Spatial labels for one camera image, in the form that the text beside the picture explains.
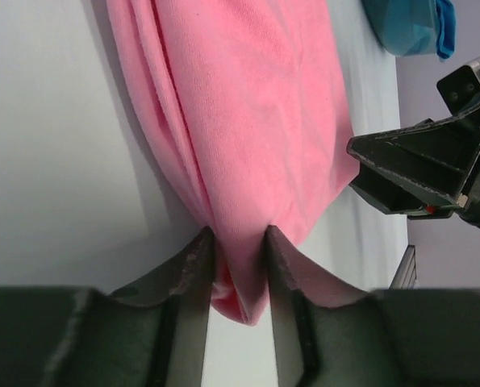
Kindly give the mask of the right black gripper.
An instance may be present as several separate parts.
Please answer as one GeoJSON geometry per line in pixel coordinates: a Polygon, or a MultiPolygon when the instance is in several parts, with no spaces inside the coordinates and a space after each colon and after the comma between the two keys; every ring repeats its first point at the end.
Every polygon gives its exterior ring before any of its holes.
{"type": "Polygon", "coordinates": [[[436,84],[450,116],[403,130],[358,136],[352,188],[384,214],[409,219],[457,214],[480,229],[480,58],[436,84]]]}

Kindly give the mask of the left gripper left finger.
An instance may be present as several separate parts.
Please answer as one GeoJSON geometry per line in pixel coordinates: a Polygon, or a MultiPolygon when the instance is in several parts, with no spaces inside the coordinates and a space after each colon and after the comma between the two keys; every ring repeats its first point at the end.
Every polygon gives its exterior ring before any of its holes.
{"type": "Polygon", "coordinates": [[[105,294],[0,286],[0,386],[199,386],[215,237],[105,294]]]}

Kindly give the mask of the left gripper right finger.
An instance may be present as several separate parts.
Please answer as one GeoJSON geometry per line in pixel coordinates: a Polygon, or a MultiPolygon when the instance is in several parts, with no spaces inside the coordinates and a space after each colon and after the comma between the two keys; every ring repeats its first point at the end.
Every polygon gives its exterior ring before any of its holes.
{"type": "Polygon", "coordinates": [[[480,386],[480,289],[365,292],[265,233],[281,386],[480,386]]]}

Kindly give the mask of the pink t shirt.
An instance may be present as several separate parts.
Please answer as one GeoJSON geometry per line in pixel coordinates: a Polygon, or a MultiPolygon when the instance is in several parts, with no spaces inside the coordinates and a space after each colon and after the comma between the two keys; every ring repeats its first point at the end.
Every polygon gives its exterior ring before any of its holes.
{"type": "Polygon", "coordinates": [[[324,1],[109,1],[128,94],[165,178],[217,239],[213,307],[253,325],[261,241],[300,244],[359,170],[324,1]]]}

